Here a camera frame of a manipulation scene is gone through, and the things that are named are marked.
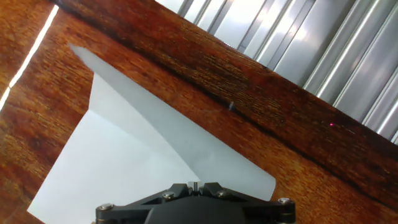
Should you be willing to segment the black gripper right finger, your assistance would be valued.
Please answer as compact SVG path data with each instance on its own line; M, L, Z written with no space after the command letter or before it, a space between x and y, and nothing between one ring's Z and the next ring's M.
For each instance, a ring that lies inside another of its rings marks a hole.
M196 196L208 199L199 205L200 216L208 223L295 223L295 202L289 198L261 200L217 182L196 188Z

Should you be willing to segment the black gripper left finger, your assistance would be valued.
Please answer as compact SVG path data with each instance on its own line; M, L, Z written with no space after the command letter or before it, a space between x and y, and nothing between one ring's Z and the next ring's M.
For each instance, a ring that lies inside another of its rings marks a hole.
M172 184L166 190L150 195L127 205L104 203L96 208L95 223L144 223L150 211L158 205L193 196L197 191L197 183Z

